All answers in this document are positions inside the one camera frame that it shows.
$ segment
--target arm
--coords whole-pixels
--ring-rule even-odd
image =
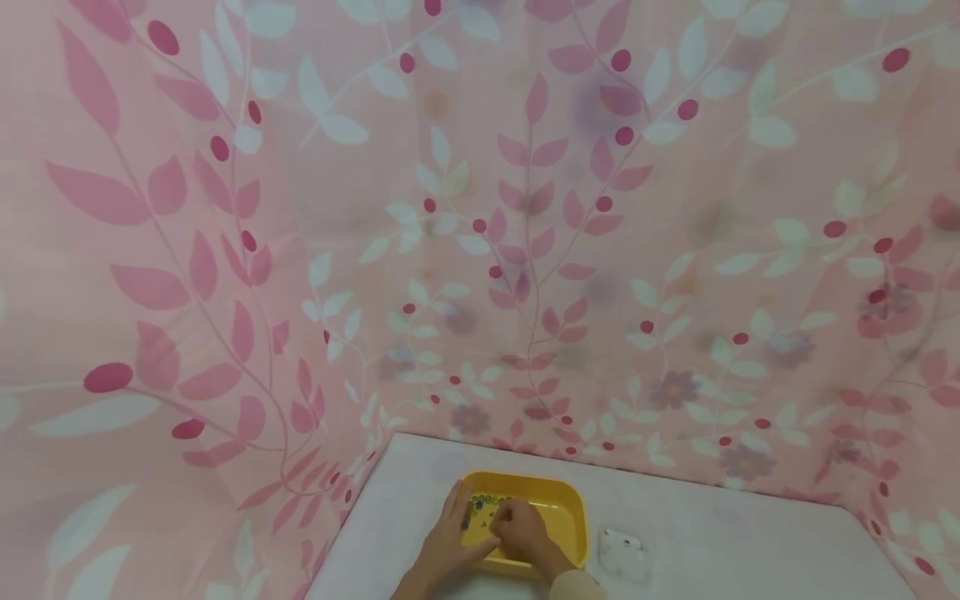
[[[576,567],[547,534],[546,524],[527,500],[514,498],[500,504],[493,518],[493,533],[508,552],[532,564],[550,587],[551,600],[604,600],[607,593]]]
[[[420,555],[390,600],[429,600],[448,575],[476,563],[500,545],[497,538],[487,538],[473,546],[463,545],[461,524],[467,517],[469,501],[469,486],[464,487],[458,481],[446,497],[437,524],[423,541]]]

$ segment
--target person's right hand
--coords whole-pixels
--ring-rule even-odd
[[[524,498],[511,498],[500,503],[491,524],[493,534],[503,541],[505,549],[530,560],[537,550],[550,543],[540,511]]]
[[[500,538],[507,554],[519,555],[529,561],[548,586],[553,586],[558,577],[576,568],[560,546],[550,539],[540,512],[523,498],[502,502],[490,528]]]

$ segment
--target hand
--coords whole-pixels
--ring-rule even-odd
[[[508,553],[516,553],[529,561],[549,587],[558,577],[577,568],[550,539],[540,511],[523,498],[502,502],[493,517],[491,530],[503,540]]]
[[[523,498],[500,503],[491,523],[493,534],[503,540],[504,548],[530,560],[539,548],[550,543],[540,511]]]
[[[470,491],[470,486],[461,481],[450,490],[437,524],[423,541],[417,561],[403,576],[392,600],[428,598],[448,575],[483,559],[500,545],[497,538],[463,545],[461,526],[468,515]]]

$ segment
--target pink wall fabric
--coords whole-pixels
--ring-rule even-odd
[[[300,598],[411,431],[839,504],[960,597],[955,2],[15,15],[0,595]]]

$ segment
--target red dot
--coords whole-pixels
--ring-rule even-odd
[[[92,394],[108,394],[130,385],[133,368],[127,363],[106,363],[95,367],[84,377],[84,389]]]
[[[933,565],[925,561],[924,559],[917,557],[914,559],[914,563],[920,568],[921,571],[927,575],[934,575],[937,572],[937,569],[933,568]]]
[[[227,145],[226,140],[219,135],[214,135],[210,139],[210,152],[212,152],[213,156],[220,162],[230,158],[230,148]]]
[[[413,73],[415,65],[416,63],[414,62],[414,56],[412,54],[409,52],[404,52],[402,55],[400,55],[401,71],[404,73]]]
[[[613,53],[613,58],[610,60],[610,66],[613,67],[614,71],[626,71],[630,68],[630,61],[632,57],[630,56],[630,51],[626,48],[617,50]]]
[[[910,51],[906,48],[897,48],[883,57],[883,70],[887,73],[896,73],[905,67],[908,62],[910,62]]]
[[[689,121],[700,112],[700,105],[693,98],[687,98],[677,107],[677,116],[685,121]]]
[[[178,440],[193,440],[204,432],[206,423],[199,419],[185,420],[171,430],[170,435]]]
[[[877,254],[883,254],[884,252],[887,252],[893,247],[894,247],[894,238],[881,237],[880,239],[876,240],[876,243],[874,244],[874,252],[876,252]]]
[[[250,103],[247,104],[247,112],[250,114],[250,120],[257,125],[263,120],[263,115],[260,114],[260,105],[253,100],[250,100]]]
[[[840,237],[847,232],[847,224],[843,221],[830,221],[824,225],[824,235],[826,237]]]
[[[177,41],[177,36],[167,27],[166,23],[151,21],[147,25],[147,35],[150,36],[150,41],[154,43],[157,50],[163,54],[174,57],[180,53],[180,43]]]
[[[616,130],[616,143],[621,146],[626,146],[630,142],[634,141],[634,130],[629,127],[621,127]]]
[[[240,234],[240,239],[243,241],[243,247],[253,252],[256,250],[256,240],[253,238],[253,234],[244,229],[243,233]]]

